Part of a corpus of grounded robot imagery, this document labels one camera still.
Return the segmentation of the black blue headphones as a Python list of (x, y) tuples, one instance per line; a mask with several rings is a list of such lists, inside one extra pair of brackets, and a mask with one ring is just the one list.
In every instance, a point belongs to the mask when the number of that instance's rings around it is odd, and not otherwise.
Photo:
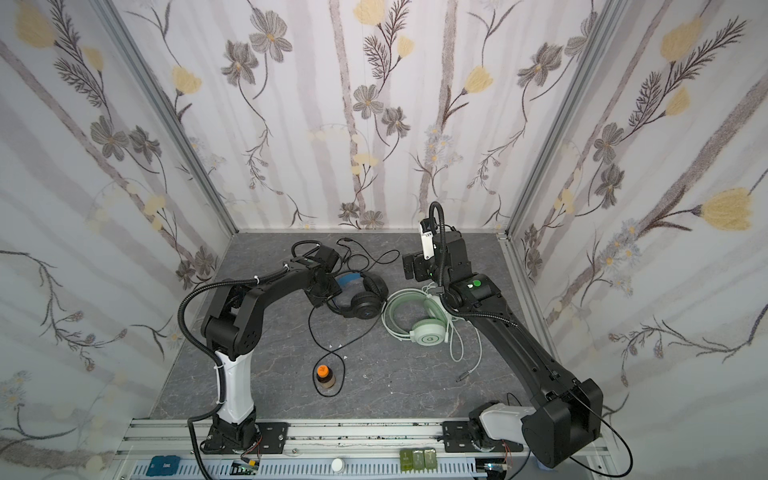
[(361, 281), (362, 289), (351, 297), (348, 304), (338, 304), (331, 299), (328, 308), (334, 314), (347, 319), (376, 318), (386, 305), (390, 295), (389, 287), (379, 275), (371, 272), (349, 272), (337, 276), (337, 283), (342, 290), (357, 280)]

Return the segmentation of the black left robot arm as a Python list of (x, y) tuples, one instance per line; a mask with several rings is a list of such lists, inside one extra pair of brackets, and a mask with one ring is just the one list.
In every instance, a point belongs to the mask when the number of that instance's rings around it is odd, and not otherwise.
[(256, 407), (250, 387), (251, 354), (262, 337), (264, 316), (273, 303), (303, 291), (313, 306), (341, 292), (332, 272), (340, 256), (319, 244), (293, 257), (270, 274), (247, 280), (226, 280), (214, 285), (201, 334), (216, 361), (218, 410), (212, 434), (245, 449), (259, 437)]

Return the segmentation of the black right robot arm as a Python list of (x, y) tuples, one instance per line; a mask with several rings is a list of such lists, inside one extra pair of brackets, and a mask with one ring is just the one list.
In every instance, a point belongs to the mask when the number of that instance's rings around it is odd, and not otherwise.
[(532, 454), (548, 468), (597, 440), (603, 405), (599, 386), (591, 379), (579, 380), (518, 320), (500, 288), (472, 269), (460, 232), (426, 232), (421, 243), (420, 253), (403, 257), (405, 277), (438, 284), (442, 306), (488, 338), (534, 407), (518, 427), (504, 427), (498, 434), (520, 432)]

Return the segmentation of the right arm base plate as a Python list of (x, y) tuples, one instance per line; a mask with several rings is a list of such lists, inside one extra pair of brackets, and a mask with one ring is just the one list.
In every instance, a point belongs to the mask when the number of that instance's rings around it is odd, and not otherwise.
[(523, 452), (522, 444), (507, 440), (491, 439), (477, 421), (447, 420), (441, 423), (442, 441), (446, 453), (517, 453)]

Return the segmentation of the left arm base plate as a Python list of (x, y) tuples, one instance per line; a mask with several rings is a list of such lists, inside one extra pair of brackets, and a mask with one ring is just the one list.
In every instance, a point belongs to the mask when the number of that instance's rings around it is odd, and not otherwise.
[(253, 453), (279, 455), (288, 437), (287, 422), (245, 423), (235, 426), (228, 422), (212, 425), (200, 448), (204, 454), (224, 455), (243, 453), (258, 444)]

